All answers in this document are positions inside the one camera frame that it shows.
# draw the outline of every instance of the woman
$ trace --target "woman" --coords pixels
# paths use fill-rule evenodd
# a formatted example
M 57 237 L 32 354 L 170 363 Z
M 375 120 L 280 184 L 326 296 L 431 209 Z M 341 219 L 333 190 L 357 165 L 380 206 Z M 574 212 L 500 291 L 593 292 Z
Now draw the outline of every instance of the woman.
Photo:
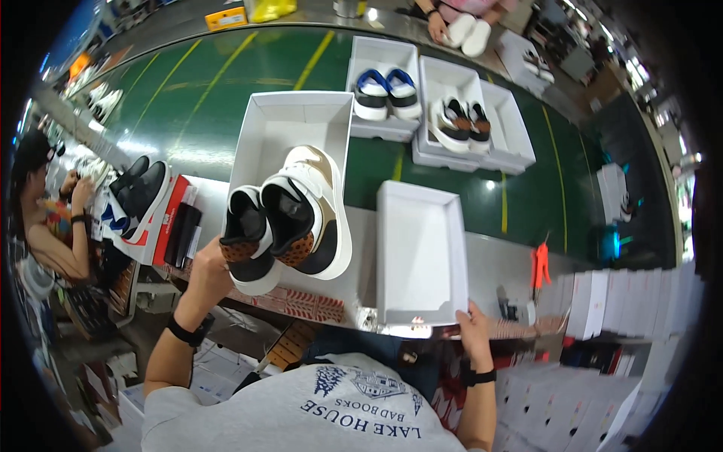
M 90 255 L 84 206 L 93 193 L 90 178 L 66 176 L 57 201 L 43 199 L 48 164 L 54 149 L 39 130 L 21 140 L 10 175 L 10 203 L 15 236 L 24 241 L 35 260 L 68 281 L 90 277 Z M 72 191 L 71 207 L 66 199 Z
M 449 36 L 447 24 L 454 22 L 460 14 L 468 13 L 477 19 L 484 20 L 490 25 L 500 21 L 502 15 L 514 11 L 517 0 L 414 0 L 416 5 L 412 9 L 421 10 L 429 21 L 429 36 L 435 43 L 441 44 L 443 36 Z

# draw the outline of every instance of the red and white shoe box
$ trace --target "red and white shoe box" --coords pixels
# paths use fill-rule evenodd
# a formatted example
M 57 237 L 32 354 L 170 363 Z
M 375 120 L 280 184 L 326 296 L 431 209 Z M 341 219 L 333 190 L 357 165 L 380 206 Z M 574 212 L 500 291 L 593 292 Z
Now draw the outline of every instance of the red and white shoe box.
M 153 213 L 140 239 L 129 242 L 110 229 L 105 228 L 103 231 L 103 236 L 112 239 L 116 248 L 143 265 L 164 264 L 163 257 L 166 254 L 168 238 L 179 204 L 187 196 L 187 191 L 193 188 L 184 176 L 174 174 L 171 169 L 169 173 L 168 177 L 171 180 L 166 195 Z

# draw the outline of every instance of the person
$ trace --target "person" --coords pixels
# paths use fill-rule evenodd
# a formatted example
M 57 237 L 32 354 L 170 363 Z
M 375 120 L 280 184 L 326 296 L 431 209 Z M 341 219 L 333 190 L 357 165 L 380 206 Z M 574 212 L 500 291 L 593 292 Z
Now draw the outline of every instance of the person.
M 84 206 L 94 184 L 71 170 L 58 200 L 46 199 L 46 175 L 54 152 L 46 136 L 35 128 L 20 140 L 10 173 L 14 235 L 43 267 L 68 281 L 87 280 L 91 265 Z
M 500 21 L 506 12 L 517 7 L 517 0 L 414 0 L 414 8 L 410 15 L 426 17 L 429 21 L 429 36 L 437 43 L 442 43 L 443 36 L 449 36 L 447 24 L 454 22 L 460 14 L 472 14 L 490 25 Z
M 216 237 L 194 257 L 188 289 L 169 321 L 175 333 L 162 332 L 148 361 L 144 451 L 492 450 L 494 382 L 468 388 L 455 437 L 417 389 L 359 353 L 325 355 L 331 364 L 302 365 L 202 406 L 187 389 L 194 347 L 176 334 L 201 331 L 206 315 L 232 287 Z M 471 369 L 493 371 L 486 317 L 473 302 L 469 314 L 456 315 Z

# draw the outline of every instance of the watch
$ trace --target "watch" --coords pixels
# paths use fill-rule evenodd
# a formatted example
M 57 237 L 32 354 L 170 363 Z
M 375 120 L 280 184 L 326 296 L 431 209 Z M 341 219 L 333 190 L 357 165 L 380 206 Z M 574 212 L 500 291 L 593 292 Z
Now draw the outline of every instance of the watch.
M 177 337 L 180 341 L 189 344 L 191 347 L 198 347 L 203 342 L 208 332 L 213 325 L 213 321 L 216 320 L 213 315 L 206 314 L 206 318 L 201 322 L 201 326 L 196 328 L 196 331 L 191 333 L 190 331 L 184 330 L 177 322 L 174 316 L 168 319 L 168 325 L 166 327 Z
M 477 373 L 470 368 L 469 361 L 465 359 L 460 363 L 460 380 L 468 388 L 480 383 L 497 381 L 497 370 Z

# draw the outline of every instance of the yellow line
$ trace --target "yellow line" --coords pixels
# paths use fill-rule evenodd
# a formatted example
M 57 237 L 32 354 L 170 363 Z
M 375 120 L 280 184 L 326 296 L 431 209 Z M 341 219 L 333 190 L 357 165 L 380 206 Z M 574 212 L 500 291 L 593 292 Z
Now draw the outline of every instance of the yellow line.
M 502 233 L 507 233 L 507 177 L 502 173 Z
M 193 111 L 191 111 L 191 114 L 188 116 L 188 119 L 186 120 L 186 123 L 183 124 L 183 127 L 181 128 L 181 133 L 179 133 L 179 137 L 176 139 L 176 144 L 174 145 L 174 148 L 177 148 L 179 143 L 181 142 L 181 138 L 183 138 L 184 133 L 186 132 L 186 128 L 188 127 L 188 124 L 191 123 L 191 118 L 193 118 L 193 115 L 196 114 L 198 109 L 201 107 L 201 104 L 203 101 L 206 100 L 208 97 L 208 93 L 211 92 L 214 86 L 216 86 L 216 83 L 221 79 L 221 76 L 223 76 L 223 73 L 226 72 L 229 66 L 231 66 L 231 63 L 234 62 L 236 57 L 251 43 L 254 38 L 256 38 L 256 35 L 258 35 L 259 32 L 254 31 L 249 36 L 244 39 L 244 42 L 241 43 L 239 47 L 236 48 L 236 50 L 231 54 L 231 56 L 226 60 L 226 63 L 223 63 L 223 66 L 218 70 L 216 73 L 216 76 L 211 80 L 211 83 L 206 88 L 206 91 L 203 92 L 201 95 L 201 98 L 196 102 L 196 106 L 193 108 Z
M 131 90 L 135 87 L 135 84 L 138 83 L 138 80 L 140 80 L 140 78 L 143 77 L 143 75 L 144 75 L 145 72 L 148 70 L 148 68 L 150 67 L 150 65 L 155 61 L 156 58 L 158 58 L 158 55 L 159 55 L 159 54 L 153 55 L 153 58 L 151 58 L 150 61 L 148 62 L 148 64 L 145 65 L 145 67 L 144 67 L 143 70 L 140 72 L 140 74 L 138 75 L 138 77 L 136 77 L 136 80 L 133 82 L 133 85 L 131 85 L 131 88 L 128 89 L 128 91 L 126 91 L 126 97 L 128 97 L 128 93 L 130 93 Z
M 191 46 L 191 48 L 188 49 L 188 52 L 186 52 L 186 53 L 181 57 L 181 59 L 179 60 L 179 62 L 176 63 L 176 66 L 174 66 L 174 68 L 171 69 L 171 71 L 168 73 L 168 75 L 166 75 L 166 78 L 163 79 L 163 81 L 162 81 L 162 83 L 161 83 L 161 86 L 159 86 L 158 89 L 155 91 L 155 93 L 153 93 L 153 97 L 151 97 L 151 98 L 150 98 L 150 101 L 148 101 L 148 103 L 145 104 L 145 108 L 143 109 L 143 112 L 140 114 L 140 116 L 138 116 L 138 121 L 136 121 L 136 125 L 133 127 L 133 130 L 131 131 L 131 137 L 133 136 L 133 133 L 135 132 L 136 128 L 138 127 L 138 124 L 140 124 L 140 120 L 143 119 L 143 116 L 145 116 L 145 112 L 148 111 L 148 107 L 150 107 L 150 104 L 153 103 L 153 101 L 155 100 L 155 97 L 158 95 L 158 93 L 161 92 L 161 90 L 163 89 L 163 86 L 165 86 L 165 85 L 166 85 L 166 82 L 168 82 L 168 79 L 171 78 L 171 75 L 174 74 L 174 72 L 176 71 L 176 69 L 178 69 L 179 66 L 181 66 L 181 63 L 183 63 L 184 60 L 185 60 L 186 58 L 188 58 L 188 55 L 190 55 L 191 52 L 193 52 L 193 49 L 195 49 L 195 48 L 200 44 L 200 42 L 201 42 L 200 39 L 197 40 L 196 42 L 194 42 L 194 43 L 193 43 L 193 46 Z
M 392 174 L 392 180 L 399 182 L 402 180 L 402 163 L 404 162 L 404 146 L 399 150 L 397 155 L 397 163 L 394 165 L 394 173 Z
M 298 91 L 301 89 L 301 87 L 304 86 L 304 83 L 307 81 L 307 78 L 309 78 L 309 74 L 312 73 L 312 70 L 314 69 L 314 66 L 316 66 L 316 63 L 319 61 L 319 58 L 321 58 L 321 54 L 324 53 L 324 50 L 329 46 L 329 43 L 331 42 L 331 38 L 334 37 L 334 32 L 329 30 L 326 33 L 326 36 L 324 36 L 324 39 L 321 40 L 321 44 L 319 44 L 319 47 L 317 47 L 317 50 L 312 55 L 312 58 L 307 63 L 307 66 L 304 68 L 304 71 L 301 73 L 301 76 L 296 81 L 296 84 L 294 85 L 294 91 Z
M 555 160 L 557 161 L 557 172 L 560 175 L 560 189 L 562 190 L 562 226 L 565 230 L 565 254 L 568 253 L 568 209 L 565 206 L 565 183 L 562 182 L 562 167 L 560 167 L 560 156 L 557 154 L 557 143 L 555 143 L 555 136 L 552 133 L 552 125 L 549 123 L 549 117 L 547 115 L 547 109 L 542 106 L 542 113 L 544 113 L 544 120 L 547 121 L 547 129 L 549 130 L 549 138 L 552 140 L 552 149 L 555 151 Z

